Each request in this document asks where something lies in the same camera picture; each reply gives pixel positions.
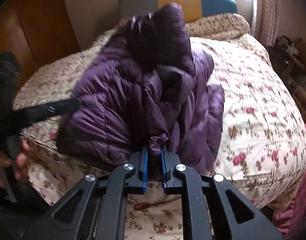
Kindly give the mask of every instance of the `colorful headboard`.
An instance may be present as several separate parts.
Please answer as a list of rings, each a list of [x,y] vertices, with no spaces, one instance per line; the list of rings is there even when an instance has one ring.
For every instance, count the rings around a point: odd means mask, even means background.
[[[182,5],[186,23],[220,13],[237,13],[234,0],[122,0],[121,18],[153,12],[170,2]]]

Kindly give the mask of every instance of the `quilted puffer jacket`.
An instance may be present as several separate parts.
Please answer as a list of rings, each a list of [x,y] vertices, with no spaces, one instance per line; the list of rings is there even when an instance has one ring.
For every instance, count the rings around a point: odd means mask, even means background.
[[[73,96],[84,105],[61,119],[59,152],[111,171],[149,145],[153,172],[166,143],[203,174],[222,132],[223,88],[206,85],[213,67],[208,53],[191,48],[179,5],[134,17],[75,86]]]

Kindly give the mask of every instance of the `cluttered shelf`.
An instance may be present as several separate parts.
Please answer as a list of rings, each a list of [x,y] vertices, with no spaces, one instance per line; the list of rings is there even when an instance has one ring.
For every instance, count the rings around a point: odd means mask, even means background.
[[[306,122],[306,44],[302,40],[294,43],[282,36],[274,47],[267,50],[273,69],[291,93]]]

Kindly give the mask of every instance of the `bed sheet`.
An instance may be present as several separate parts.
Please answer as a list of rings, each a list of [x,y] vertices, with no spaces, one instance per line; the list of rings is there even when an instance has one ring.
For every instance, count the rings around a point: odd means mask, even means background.
[[[221,14],[186,26],[191,42],[213,57],[215,68],[208,83],[221,83],[225,91],[222,141],[206,174],[223,174],[259,208],[269,204],[283,210],[306,168],[306,130],[296,104],[242,16]],[[104,32],[85,51],[40,68],[20,89],[14,108],[69,98],[115,31]],[[105,174],[57,152],[59,121],[53,117],[23,133],[32,149],[30,183],[50,205],[84,175]],[[147,194],[128,199],[125,238],[182,239],[180,198],[165,196],[159,183],[148,185]]]

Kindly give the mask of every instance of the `black metal frame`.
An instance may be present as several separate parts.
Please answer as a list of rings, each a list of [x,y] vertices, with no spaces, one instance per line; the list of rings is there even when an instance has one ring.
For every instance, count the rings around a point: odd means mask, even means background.
[[[207,177],[161,149],[163,188],[181,194],[184,240],[282,240],[274,225],[224,176]],[[23,236],[22,240],[122,240],[128,194],[144,194],[148,151],[134,153],[110,175],[90,174],[76,184]]]

